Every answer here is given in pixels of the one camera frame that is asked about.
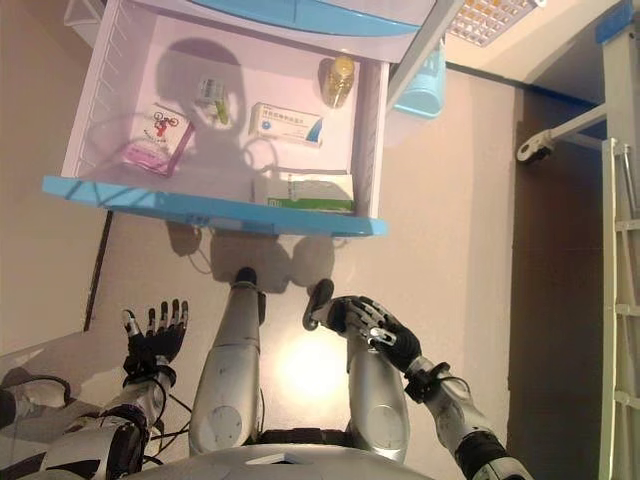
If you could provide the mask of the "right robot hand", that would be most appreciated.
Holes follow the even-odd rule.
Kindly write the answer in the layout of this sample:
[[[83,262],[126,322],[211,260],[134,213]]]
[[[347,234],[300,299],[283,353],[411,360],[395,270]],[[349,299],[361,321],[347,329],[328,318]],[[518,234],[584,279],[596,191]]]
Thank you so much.
[[[329,303],[324,325],[362,340],[401,372],[422,355],[415,334],[381,303],[365,296],[342,296]]]

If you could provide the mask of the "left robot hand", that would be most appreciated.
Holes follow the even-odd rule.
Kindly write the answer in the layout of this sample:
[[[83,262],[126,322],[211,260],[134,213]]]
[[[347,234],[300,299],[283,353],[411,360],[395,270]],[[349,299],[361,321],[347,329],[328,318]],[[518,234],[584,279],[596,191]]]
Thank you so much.
[[[161,365],[170,364],[181,350],[189,320],[186,300],[163,301],[158,309],[150,308],[142,328],[132,310],[124,309],[122,323],[128,338],[124,370],[130,376],[151,375]]]

